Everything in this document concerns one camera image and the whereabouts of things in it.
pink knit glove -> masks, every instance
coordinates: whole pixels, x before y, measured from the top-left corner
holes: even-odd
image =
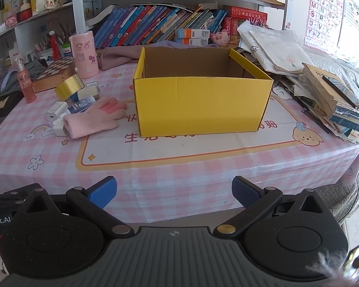
[[[64,126],[73,139],[114,129],[118,126],[115,120],[125,116],[126,107],[126,103],[119,104],[116,98],[103,97],[85,112],[64,116]]]

gold screw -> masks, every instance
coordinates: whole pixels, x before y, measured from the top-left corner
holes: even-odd
[[[221,224],[217,227],[217,231],[222,234],[233,234],[236,227],[230,224]]]

gold tape roll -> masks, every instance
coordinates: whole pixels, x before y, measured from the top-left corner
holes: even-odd
[[[68,77],[55,88],[55,93],[61,101],[67,100],[71,95],[84,88],[85,85],[77,74]]]

red book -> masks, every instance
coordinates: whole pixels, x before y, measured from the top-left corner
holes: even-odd
[[[171,12],[171,9],[168,9],[167,7],[162,10],[162,12],[156,17],[156,19],[150,24],[149,27],[145,29],[145,31],[140,35],[140,37],[137,39],[137,41],[134,42],[134,45],[138,45],[144,38],[146,38],[153,27],[158,24],[158,22],[166,16],[169,12]]]
[[[261,21],[265,23],[267,21],[267,13],[256,11],[254,9],[246,9],[244,7],[228,6],[227,15],[232,18],[250,20],[251,22]]]
[[[225,17],[225,19],[222,22],[222,29],[226,30],[227,35],[229,37],[229,41],[230,41],[230,25],[231,25],[231,18]]]
[[[230,41],[238,40],[238,18],[231,19]]]
[[[150,5],[146,5],[145,8],[141,11],[140,14],[135,18],[135,20],[130,24],[129,28],[126,29],[125,33],[121,37],[121,39],[117,42],[117,46],[123,45],[123,42],[131,33],[133,28],[141,21],[141,19],[146,15],[146,13],[151,9]]]

cloud print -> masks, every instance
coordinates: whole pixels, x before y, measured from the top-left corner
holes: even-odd
[[[30,134],[26,135],[22,141],[27,142],[27,141],[32,140],[34,138],[36,138],[36,134],[30,133]]]
[[[54,134],[53,127],[48,127],[42,134],[42,137],[49,136],[51,134]]]

